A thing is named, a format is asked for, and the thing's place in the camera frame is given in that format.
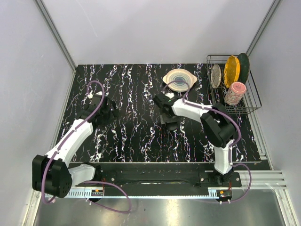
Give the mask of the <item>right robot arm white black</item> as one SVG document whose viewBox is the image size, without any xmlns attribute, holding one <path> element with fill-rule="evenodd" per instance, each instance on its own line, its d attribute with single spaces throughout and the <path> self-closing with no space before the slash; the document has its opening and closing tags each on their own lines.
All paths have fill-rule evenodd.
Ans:
<svg viewBox="0 0 301 226">
<path fill-rule="evenodd" d="M 159 93 L 153 98 L 159 108 L 161 124 L 176 130 L 181 117 L 201 123 L 209 142 L 214 146 L 214 171 L 209 174 L 208 182 L 225 186 L 230 182 L 233 170 L 232 147 L 241 138 L 238 125 L 221 104 L 197 104 L 174 93 Z"/>
</svg>

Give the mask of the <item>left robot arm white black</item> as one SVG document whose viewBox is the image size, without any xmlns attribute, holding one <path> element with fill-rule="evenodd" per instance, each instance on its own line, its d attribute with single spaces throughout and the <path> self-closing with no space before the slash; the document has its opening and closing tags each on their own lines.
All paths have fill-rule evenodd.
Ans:
<svg viewBox="0 0 301 226">
<path fill-rule="evenodd" d="M 118 116 L 119 110 L 113 100 L 101 93 L 93 95 L 63 138 L 45 155 L 36 155 L 32 160 L 33 190 L 64 198 L 72 187 L 85 181 L 91 186 L 99 185 L 101 167 L 89 162 L 73 168 L 69 165 L 83 142 L 97 128 L 107 126 Z"/>
</svg>

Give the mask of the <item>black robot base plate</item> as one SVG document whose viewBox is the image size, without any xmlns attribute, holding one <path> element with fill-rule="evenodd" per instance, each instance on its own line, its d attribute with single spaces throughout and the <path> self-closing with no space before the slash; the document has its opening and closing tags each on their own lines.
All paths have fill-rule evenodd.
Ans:
<svg viewBox="0 0 301 226">
<path fill-rule="evenodd" d="M 79 186 L 97 187 L 112 183 L 128 196 L 209 196 L 209 189 L 241 188 L 238 172 L 219 176 L 213 163 L 94 163 L 100 172 Z"/>
</svg>

